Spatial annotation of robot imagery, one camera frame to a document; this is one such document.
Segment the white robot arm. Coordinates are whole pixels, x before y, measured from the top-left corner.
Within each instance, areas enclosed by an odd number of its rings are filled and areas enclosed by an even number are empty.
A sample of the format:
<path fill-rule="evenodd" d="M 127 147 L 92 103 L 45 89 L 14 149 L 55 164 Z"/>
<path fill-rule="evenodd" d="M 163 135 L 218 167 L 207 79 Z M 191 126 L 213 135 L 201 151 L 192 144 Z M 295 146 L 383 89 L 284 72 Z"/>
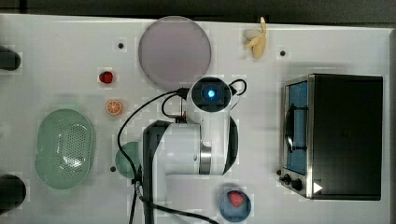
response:
<path fill-rule="evenodd" d="M 180 212 L 163 211 L 169 175 L 224 175 L 238 153 L 238 130 L 230 115 L 236 90 L 218 77 L 203 77 L 181 97 L 186 121 L 156 120 L 142 133 L 144 224 L 181 224 Z"/>

